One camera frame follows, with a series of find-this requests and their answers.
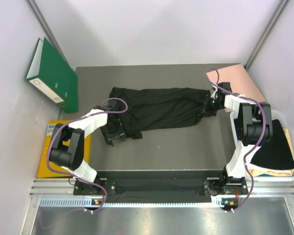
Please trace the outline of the black printed t-shirt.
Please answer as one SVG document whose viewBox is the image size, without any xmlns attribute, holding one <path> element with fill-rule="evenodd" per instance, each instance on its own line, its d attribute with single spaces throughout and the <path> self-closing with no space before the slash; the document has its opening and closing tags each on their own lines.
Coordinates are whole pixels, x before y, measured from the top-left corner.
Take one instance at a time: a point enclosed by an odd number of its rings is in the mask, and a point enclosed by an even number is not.
<svg viewBox="0 0 294 235">
<path fill-rule="evenodd" d="M 110 97 L 124 100 L 128 109 L 120 114 L 126 136 L 141 139 L 143 131 L 197 125 L 217 111 L 209 90 L 192 88 L 134 90 L 114 87 Z"/>
</svg>

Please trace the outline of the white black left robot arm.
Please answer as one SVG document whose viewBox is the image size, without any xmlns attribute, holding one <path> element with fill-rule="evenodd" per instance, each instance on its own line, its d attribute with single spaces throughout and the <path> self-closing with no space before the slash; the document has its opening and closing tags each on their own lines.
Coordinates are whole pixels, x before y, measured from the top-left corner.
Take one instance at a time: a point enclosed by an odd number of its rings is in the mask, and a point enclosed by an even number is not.
<svg viewBox="0 0 294 235">
<path fill-rule="evenodd" d="M 84 183 L 84 188 L 90 194 L 104 191 L 98 172 L 84 160 L 85 139 L 99 129 L 107 145 L 113 146 L 115 139 L 123 140 L 126 133 L 118 115 L 127 109 L 127 105 L 124 109 L 119 105 L 96 106 L 76 120 L 57 124 L 47 151 L 48 169 L 59 172 L 52 169 L 50 163 L 65 169 L 65 174 Z"/>
</svg>

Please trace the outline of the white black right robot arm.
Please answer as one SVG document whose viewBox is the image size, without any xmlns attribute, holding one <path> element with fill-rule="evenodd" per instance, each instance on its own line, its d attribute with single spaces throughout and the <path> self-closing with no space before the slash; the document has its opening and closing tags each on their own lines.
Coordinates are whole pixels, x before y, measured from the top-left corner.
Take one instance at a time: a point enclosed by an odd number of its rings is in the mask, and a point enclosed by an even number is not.
<svg viewBox="0 0 294 235">
<path fill-rule="evenodd" d="M 211 196 L 248 194 L 245 176 L 252 177 L 248 170 L 254 154 L 273 136 L 271 106 L 258 103 L 243 96 L 221 95 L 212 101 L 216 110 L 230 109 L 236 115 L 232 121 L 236 149 L 219 177 L 204 180 L 206 194 Z"/>
</svg>

